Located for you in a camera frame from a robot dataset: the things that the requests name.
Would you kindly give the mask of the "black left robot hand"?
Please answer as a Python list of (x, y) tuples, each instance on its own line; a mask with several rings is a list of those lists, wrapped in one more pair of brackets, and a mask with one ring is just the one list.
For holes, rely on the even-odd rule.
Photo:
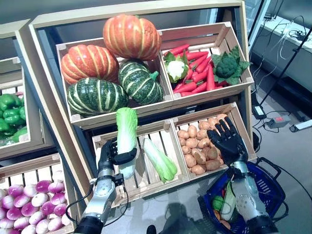
[(113, 165), (123, 165), (135, 158), (137, 149), (119, 154), (117, 152), (117, 137), (107, 141), (100, 150), (98, 161), (98, 172), (105, 168), (113, 169)]

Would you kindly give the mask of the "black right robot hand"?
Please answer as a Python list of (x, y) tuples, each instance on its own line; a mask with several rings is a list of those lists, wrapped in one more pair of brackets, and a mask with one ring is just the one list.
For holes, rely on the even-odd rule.
[(213, 145), (220, 150), (227, 166), (235, 162), (248, 161), (246, 145), (228, 117), (220, 119), (215, 129), (207, 130), (207, 135)]

